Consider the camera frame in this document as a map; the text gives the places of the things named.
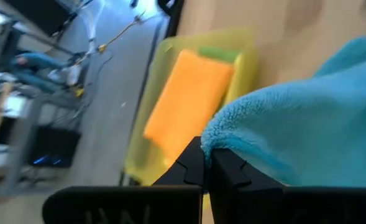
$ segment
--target yellow cable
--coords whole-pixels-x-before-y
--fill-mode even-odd
[[[139,15],[139,16],[137,16],[137,17],[135,17],[135,19],[134,19],[134,21],[133,22],[131,22],[130,24],[128,24],[122,31],[120,31],[120,33],[118,33],[114,38],[112,38],[110,41],[108,41],[108,43],[106,43],[106,44],[103,44],[103,45],[100,45],[99,47],[98,47],[98,51],[99,51],[99,53],[103,53],[105,50],[106,50],[106,48],[108,47],[108,45],[109,44],[111,44],[112,42],[114,42],[115,40],[117,40],[124,32],[126,32],[130,27],[132,27],[132,26],[134,26],[134,25],[136,25],[137,23],[139,23],[140,22],[140,20],[141,20],[141,17],[144,15],[144,13],[145,13],[145,10],[144,10],[144,12],[141,14],[141,15]]]

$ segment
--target yellow plastic bin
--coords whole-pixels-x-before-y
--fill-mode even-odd
[[[253,88],[258,58],[248,30],[218,30],[208,34],[172,37],[164,40],[159,45],[152,63],[149,79],[145,86],[132,136],[130,137],[124,167],[125,173],[140,181],[143,185],[151,185],[169,166],[163,160],[162,150],[143,137],[147,120],[157,103],[179,53],[183,49],[197,52],[203,46],[240,52],[234,63],[235,73],[224,103],[248,93]],[[207,204],[208,199],[204,200],[204,207]]]

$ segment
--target concrete floor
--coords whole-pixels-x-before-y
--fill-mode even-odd
[[[97,27],[97,41],[102,44],[118,34],[134,16],[145,9],[144,18],[152,17],[140,26],[130,28],[119,40],[109,46],[114,55],[103,68],[98,79],[94,102],[86,112],[82,125],[82,138],[73,167],[58,188],[71,185],[117,185],[123,166],[140,88],[150,54],[155,27],[162,22],[160,42],[167,19],[155,9],[153,0],[141,0],[135,9],[130,0],[105,0],[106,5]],[[96,4],[90,6],[96,11]],[[72,51],[87,49],[88,40],[83,23],[75,19],[64,34],[60,45]],[[62,54],[53,52],[58,58]],[[90,74],[109,58],[109,52],[93,60]],[[47,195],[29,195],[7,199],[0,203],[0,223],[41,223],[41,207]]]

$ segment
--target orange cloth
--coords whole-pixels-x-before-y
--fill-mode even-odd
[[[193,137],[201,135],[227,90],[233,66],[180,52],[147,122],[144,137],[173,163]]]

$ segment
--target cable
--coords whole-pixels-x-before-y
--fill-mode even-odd
[[[100,45],[98,48],[98,51],[100,53],[103,53],[105,51],[105,49],[108,47],[109,44],[111,44],[112,42],[114,42],[116,39],[118,39],[124,32],[126,32],[130,27],[136,25],[136,24],[142,24],[143,22],[141,21],[141,17],[144,15],[145,10],[142,14],[140,14],[139,16],[135,16],[133,22],[131,22],[130,24],[128,24],[122,31],[120,31],[120,33],[118,33],[114,38],[112,38],[110,41],[108,41],[108,43]]]
[[[68,121],[66,121],[65,123],[64,123],[64,128],[69,128],[69,126],[71,125],[71,123],[76,119],[76,118],[80,118],[80,116],[79,116],[79,111],[75,111],[75,110],[72,110],[72,111],[70,111],[68,114],[70,114],[71,112],[73,112],[73,116],[72,116],[72,118],[71,119],[69,119]]]
[[[91,22],[90,21],[87,21],[86,19],[85,19],[85,17],[82,15],[82,13],[79,13],[79,12],[77,12],[77,15],[78,15],[78,17],[82,20],[82,22],[85,24],[85,28],[86,28],[86,34],[87,34],[87,36],[88,36],[88,38],[90,39],[90,33],[91,33]]]
[[[64,115],[59,116],[58,118],[55,118],[53,121],[48,123],[49,126],[52,126],[54,124],[58,124],[59,122],[63,121],[63,118],[66,118],[69,114],[65,113]]]
[[[92,86],[92,96],[90,97],[89,103],[87,104],[87,106],[90,106],[90,104],[93,102],[95,94],[97,93],[97,89],[98,89],[98,80],[99,80],[99,74],[101,72],[101,70],[104,68],[104,66],[114,57],[114,54],[108,50],[109,52],[109,58],[107,60],[105,60],[100,67],[97,70],[97,73],[95,74],[95,76],[93,77],[93,81],[91,81],[90,83],[88,83],[87,87]]]
[[[99,10],[97,12],[97,15],[95,18],[93,18],[93,15],[91,13],[91,11],[88,9],[88,6],[91,5],[92,2],[94,2],[94,0],[89,0],[86,3],[82,3],[80,10],[82,10],[88,17],[88,21],[86,21],[86,19],[81,15],[78,14],[78,16],[83,20],[85,26],[86,26],[86,31],[87,31],[87,35],[89,38],[89,50],[85,53],[85,55],[79,59],[75,64],[78,65],[81,62],[83,62],[84,60],[86,60],[91,54],[95,54],[98,50],[98,47],[96,46],[96,30],[97,30],[97,23],[99,21],[100,15],[103,12],[104,6],[105,6],[105,1],[104,0],[100,0],[101,1],[101,5],[99,7]]]

